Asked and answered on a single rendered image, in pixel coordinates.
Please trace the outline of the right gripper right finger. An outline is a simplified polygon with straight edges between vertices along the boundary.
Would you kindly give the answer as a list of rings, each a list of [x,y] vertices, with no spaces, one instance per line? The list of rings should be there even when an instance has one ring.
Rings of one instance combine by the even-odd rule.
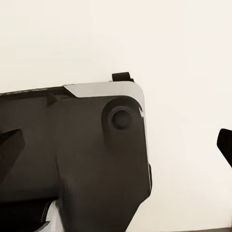
[[[222,128],[218,134],[217,146],[232,167],[232,130]]]

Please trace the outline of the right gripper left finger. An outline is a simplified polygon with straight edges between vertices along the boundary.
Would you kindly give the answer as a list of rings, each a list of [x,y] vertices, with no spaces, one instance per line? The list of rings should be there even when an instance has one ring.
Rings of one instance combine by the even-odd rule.
[[[21,129],[0,134],[0,187],[25,147]]]

